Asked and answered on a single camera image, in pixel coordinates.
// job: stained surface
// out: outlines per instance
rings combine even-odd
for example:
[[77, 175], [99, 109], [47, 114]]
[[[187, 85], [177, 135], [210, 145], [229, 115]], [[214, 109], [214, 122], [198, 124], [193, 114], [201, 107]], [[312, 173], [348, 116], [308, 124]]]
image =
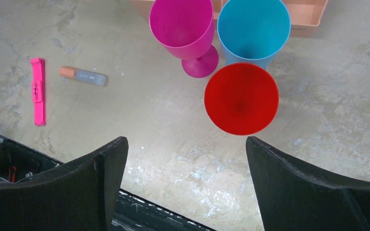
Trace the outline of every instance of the stained surface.
[[[46, 60], [44, 127], [33, 124], [34, 57]], [[108, 84], [63, 79], [64, 65]], [[268, 71], [280, 106], [257, 136], [370, 181], [370, 1], [330, 1], [314, 37], [290, 38]], [[246, 137], [209, 120], [208, 79], [186, 76], [127, 1], [0, 0], [0, 134], [61, 161], [126, 136], [122, 188], [218, 230], [263, 230]]]

